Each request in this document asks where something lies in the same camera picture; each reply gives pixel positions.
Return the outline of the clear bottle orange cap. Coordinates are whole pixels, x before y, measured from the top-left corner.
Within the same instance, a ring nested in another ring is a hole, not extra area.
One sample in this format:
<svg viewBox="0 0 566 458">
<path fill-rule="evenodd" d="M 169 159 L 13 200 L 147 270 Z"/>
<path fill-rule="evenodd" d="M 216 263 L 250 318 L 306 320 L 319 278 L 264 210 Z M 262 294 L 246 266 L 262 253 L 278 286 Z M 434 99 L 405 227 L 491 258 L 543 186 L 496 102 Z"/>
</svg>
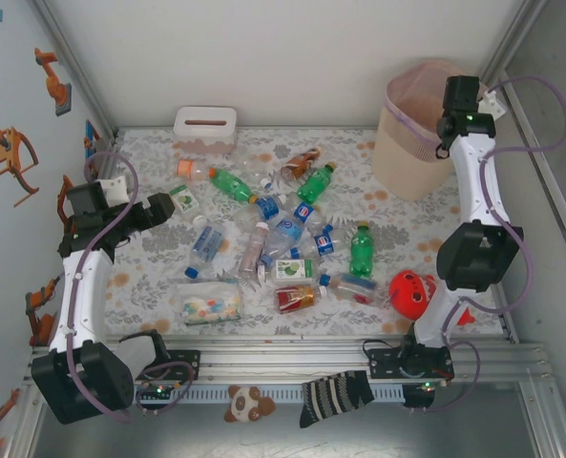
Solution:
<svg viewBox="0 0 566 458">
<path fill-rule="evenodd" d="M 216 168 L 199 159 L 182 159 L 178 162 L 177 175 L 189 180 L 209 180 L 217 174 Z"/>
</svg>

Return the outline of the clear water bottle blue cap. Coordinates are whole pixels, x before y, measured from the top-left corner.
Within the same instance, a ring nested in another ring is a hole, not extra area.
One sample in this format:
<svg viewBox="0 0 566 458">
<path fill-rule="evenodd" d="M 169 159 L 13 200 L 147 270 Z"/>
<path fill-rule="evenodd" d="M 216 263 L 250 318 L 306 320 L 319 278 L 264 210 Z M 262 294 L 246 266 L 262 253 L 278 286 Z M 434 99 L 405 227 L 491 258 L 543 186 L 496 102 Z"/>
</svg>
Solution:
<svg viewBox="0 0 566 458">
<path fill-rule="evenodd" d="M 184 275 L 191 280 L 196 279 L 202 271 L 213 263 L 224 239 L 224 226 L 217 222 L 208 221 L 191 247 Z"/>
</svg>

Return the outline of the green Sprite bottle yellow cap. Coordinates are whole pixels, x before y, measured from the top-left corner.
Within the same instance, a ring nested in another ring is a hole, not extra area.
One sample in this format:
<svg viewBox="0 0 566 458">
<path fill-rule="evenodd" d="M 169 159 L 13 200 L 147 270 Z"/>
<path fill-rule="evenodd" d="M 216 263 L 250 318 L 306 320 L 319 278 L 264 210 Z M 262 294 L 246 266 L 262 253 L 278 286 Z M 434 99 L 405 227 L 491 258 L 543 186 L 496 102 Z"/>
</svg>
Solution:
<svg viewBox="0 0 566 458">
<path fill-rule="evenodd" d="M 211 168 L 209 178 L 218 190 L 237 202 L 255 203 L 258 199 L 258 196 L 244 181 L 226 170 Z"/>
<path fill-rule="evenodd" d="M 360 221 L 351 238 L 349 272 L 355 277 L 370 278 L 373 270 L 374 238 L 367 221 Z"/>
<path fill-rule="evenodd" d="M 324 167 L 315 170 L 297 191 L 297 196 L 307 204 L 313 204 L 325 191 L 332 180 L 337 165 L 328 162 Z"/>
</svg>

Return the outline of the beige slatted plastic bin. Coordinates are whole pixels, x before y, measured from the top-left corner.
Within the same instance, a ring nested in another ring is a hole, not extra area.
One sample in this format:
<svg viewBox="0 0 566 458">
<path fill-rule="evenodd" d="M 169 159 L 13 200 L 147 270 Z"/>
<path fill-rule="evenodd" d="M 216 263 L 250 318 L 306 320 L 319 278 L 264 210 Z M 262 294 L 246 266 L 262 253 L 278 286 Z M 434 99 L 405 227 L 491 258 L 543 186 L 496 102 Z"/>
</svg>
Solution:
<svg viewBox="0 0 566 458">
<path fill-rule="evenodd" d="M 428 148 L 417 140 L 402 141 L 393 138 L 381 124 L 372 154 L 373 175 L 398 198 L 415 201 L 440 187 L 453 171 L 452 161 L 436 157 L 435 148 Z"/>
</svg>

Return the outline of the pink bottle white cap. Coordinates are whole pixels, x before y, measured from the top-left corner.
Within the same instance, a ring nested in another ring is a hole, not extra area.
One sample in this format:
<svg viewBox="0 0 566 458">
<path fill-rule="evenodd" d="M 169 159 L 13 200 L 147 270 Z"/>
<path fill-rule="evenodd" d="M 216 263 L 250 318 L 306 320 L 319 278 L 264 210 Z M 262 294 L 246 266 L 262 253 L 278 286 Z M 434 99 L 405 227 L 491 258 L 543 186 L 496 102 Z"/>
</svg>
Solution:
<svg viewBox="0 0 566 458">
<path fill-rule="evenodd" d="M 269 226 L 265 222 L 258 222 L 250 233 L 239 265 L 242 278 L 250 278 L 256 272 L 268 233 Z"/>
</svg>

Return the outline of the crushed clear bottle blue label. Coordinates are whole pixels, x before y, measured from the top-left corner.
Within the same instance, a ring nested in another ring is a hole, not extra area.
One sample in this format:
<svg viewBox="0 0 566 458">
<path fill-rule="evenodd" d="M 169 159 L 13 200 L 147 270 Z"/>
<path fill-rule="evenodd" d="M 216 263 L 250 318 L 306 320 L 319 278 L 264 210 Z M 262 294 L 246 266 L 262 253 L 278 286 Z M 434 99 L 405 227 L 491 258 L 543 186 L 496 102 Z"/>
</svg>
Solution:
<svg viewBox="0 0 566 458">
<path fill-rule="evenodd" d="M 284 196 L 258 198 L 240 209 L 233 217 L 242 231 L 251 231 L 258 223 L 268 222 L 276 217 L 283 208 Z"/>
</svg>

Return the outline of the clear unlabelled bottle white cap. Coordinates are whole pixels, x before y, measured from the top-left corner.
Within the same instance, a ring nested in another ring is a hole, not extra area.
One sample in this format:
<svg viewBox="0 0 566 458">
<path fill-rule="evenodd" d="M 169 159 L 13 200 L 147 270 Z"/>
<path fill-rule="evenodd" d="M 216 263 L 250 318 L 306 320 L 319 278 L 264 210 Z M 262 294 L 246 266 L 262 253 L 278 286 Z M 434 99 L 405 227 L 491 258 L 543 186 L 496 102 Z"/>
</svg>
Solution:
<svg viewBox="0 0 566 458">
<path fill-rule="evenodd" d="M 257 156 L 249 155 L 241 159 L 239 167 L 243 175 L 255 186 L 269 190 L 274 182 L 274 172 L 265 163 L 261 162 Z"/>
</svg>

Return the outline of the clear water bottle blue label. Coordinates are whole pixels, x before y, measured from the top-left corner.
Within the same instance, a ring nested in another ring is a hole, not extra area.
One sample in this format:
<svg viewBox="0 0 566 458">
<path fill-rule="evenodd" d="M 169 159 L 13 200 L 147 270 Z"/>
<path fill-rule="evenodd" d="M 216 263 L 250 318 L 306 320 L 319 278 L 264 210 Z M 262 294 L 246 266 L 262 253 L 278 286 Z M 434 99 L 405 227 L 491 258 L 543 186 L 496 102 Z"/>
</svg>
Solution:
<svg viewBox="0 0 566 458">
<path fill-rule="evenodd" d="M 293 248 L 300 240 L 304 230 L 303 223 L 295 218 L 283 218 L 270 231 L 262 249 L 261 263 L 270 266 L 274 260 Z"/>
</svg>

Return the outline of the clear bottle green lime label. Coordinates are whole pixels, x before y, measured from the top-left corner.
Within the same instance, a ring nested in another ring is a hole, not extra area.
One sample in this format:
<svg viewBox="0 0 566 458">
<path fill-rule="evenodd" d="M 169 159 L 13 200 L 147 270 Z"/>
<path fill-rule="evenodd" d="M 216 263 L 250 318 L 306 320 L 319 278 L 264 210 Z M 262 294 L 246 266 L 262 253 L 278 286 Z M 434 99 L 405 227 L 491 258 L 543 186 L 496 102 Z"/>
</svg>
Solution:
<svg viewBox="0 0 566 458">
<path fill-rule="evenodd" d="M 260 265 L 257 269 L 260 283 L 277 286 L 313 284 L 320 276 L 318 263 L 311 259 L 275 260 L 269 268 Z"/>
</svg>

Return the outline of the clear Pepsi bottle blue label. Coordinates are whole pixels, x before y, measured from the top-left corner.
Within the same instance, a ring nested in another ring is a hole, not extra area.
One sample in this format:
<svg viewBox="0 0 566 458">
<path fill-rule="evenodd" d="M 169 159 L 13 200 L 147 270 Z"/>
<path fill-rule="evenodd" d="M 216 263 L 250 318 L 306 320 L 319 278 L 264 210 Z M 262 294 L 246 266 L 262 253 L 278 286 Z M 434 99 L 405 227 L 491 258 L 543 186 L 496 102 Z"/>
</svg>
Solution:
<svg viewBox="0 0 566 458">
<path fill-rule="evenodd" d="M 344 229 L 323 231 L 317 236 L 309 236 L 290 250 L 292 259 L 318 259 L 341 252 L 348 248 L 349 237 Z"/>
<path fill-rule="evenodd" d="M 311 233 L 319 233 L 326 227 L 325 217 L 296 194 L 280 194 L 279 199 L 283 209 L 298 219 Z"/>
</svg>

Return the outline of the brown tea bottle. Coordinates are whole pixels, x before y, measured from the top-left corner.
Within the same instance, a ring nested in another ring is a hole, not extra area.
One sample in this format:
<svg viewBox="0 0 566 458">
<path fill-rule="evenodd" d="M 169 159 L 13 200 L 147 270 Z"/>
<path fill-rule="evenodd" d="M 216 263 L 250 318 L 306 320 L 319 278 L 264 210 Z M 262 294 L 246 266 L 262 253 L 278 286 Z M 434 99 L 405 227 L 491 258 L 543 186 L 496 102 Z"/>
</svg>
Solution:
<svg viewBox="0 0 566 458">
<path fill-rule="evenodd" d="M 290 158 L 280 169 L 280 175 L 286 182 L 298 181 L 312 167 L 314 161 L 322 154 L 320 146 L 313 147 Z"/>
</svg>

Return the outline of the clear bottle red flower label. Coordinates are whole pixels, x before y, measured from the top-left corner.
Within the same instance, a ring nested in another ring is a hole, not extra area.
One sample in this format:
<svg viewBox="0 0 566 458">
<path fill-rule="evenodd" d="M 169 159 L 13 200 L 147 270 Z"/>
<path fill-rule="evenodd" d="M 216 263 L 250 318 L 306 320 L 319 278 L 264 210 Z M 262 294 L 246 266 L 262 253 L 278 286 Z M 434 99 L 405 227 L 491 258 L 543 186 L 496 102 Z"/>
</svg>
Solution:
<svg viewBox="0 0 566 458">
<path fill-rule="evenodd" d="M 322 274 L 319 278 L 319 285 L 324 286 L 329 294 L 340 301 L 375 307 L 384 304 L 383 289 L 376 281 L 345 273 L 333 276 Z"/>
</svg>

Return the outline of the pink waste basket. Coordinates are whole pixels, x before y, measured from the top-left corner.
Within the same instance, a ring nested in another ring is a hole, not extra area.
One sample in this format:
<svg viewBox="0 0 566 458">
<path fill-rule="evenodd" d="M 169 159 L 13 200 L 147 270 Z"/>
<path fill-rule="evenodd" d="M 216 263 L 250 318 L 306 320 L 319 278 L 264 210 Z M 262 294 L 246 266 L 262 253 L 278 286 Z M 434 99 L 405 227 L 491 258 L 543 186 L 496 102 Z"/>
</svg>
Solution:
<svg viewBox="0 0 566 458">
<path fill-rule="evenodd" d="M 434 148 L 439 137 L 436 124 L 443 113 L 443 97 L 449 77 L 470 75 L 457 65 L 441 59 L 419 62 L 387 84 L 382 126 L 396 140 L 417 140 Z"/>
</svg>

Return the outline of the orange grey claw wall sticker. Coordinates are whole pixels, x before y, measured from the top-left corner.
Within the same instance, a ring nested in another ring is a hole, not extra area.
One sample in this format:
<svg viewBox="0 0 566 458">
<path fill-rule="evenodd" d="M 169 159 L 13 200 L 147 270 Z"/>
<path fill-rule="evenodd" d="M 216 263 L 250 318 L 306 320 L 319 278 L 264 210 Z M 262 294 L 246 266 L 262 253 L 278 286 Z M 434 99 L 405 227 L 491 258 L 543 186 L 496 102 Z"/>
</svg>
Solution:
<svg viewBox="0 0 566 458">
<path fill-rule="evenodd" d="M 31 158 L 31 163 L 27 166 L 21 165 L 21 147 L 24 147 L 28 151 Z M 1 164 L 4 165 L 4 168 L 0 170 L 0 176 L 6 173 L 11 174 L 26 192 L 26 195 L 13 204 L 14 208 L 21 205 L 39 191 L 38 187 L 30 186 L 24 178 L 26 172 L 39 164 L 37 153 L 28 138 L 14 127 L 0 129 L 0 165 Z"/>
</svg>

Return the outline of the aluminium extrusion frame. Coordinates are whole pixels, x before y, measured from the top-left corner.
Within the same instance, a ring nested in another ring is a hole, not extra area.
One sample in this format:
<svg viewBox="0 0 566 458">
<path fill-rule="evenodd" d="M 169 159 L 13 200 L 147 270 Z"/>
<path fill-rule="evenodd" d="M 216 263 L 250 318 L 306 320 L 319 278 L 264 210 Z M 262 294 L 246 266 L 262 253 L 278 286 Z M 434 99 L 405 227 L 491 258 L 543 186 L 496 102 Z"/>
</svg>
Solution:
<svg viewBox="0 0 566 458">
<path fill-rule="evenodd" d="M 60 53 L 72 82 L 94 112 L 105 137 L 114 140 L 117 128 L 84 74 L 50 0 L 26 2 L 55 51 Z M 360 338 L 352 336 L 170 337 L 165 342 L 174 350 L 186 346 L 200 350 L 200 376 L 194 385 L 200 393 L 232 383 L 298 392 L 303 382 L 369 365 L 360 350 Z M 515 332 L 509 340 L 480 337 L 473 341 L 462 335 L 453 344 L 451 357 L 457 382 L 470 383 L 470 357 L 480 356 L 478 383 L 516 390 L 532 456 L 566 458 L 566 408 L 545 345 L 521 343 Z"/>
</svg>

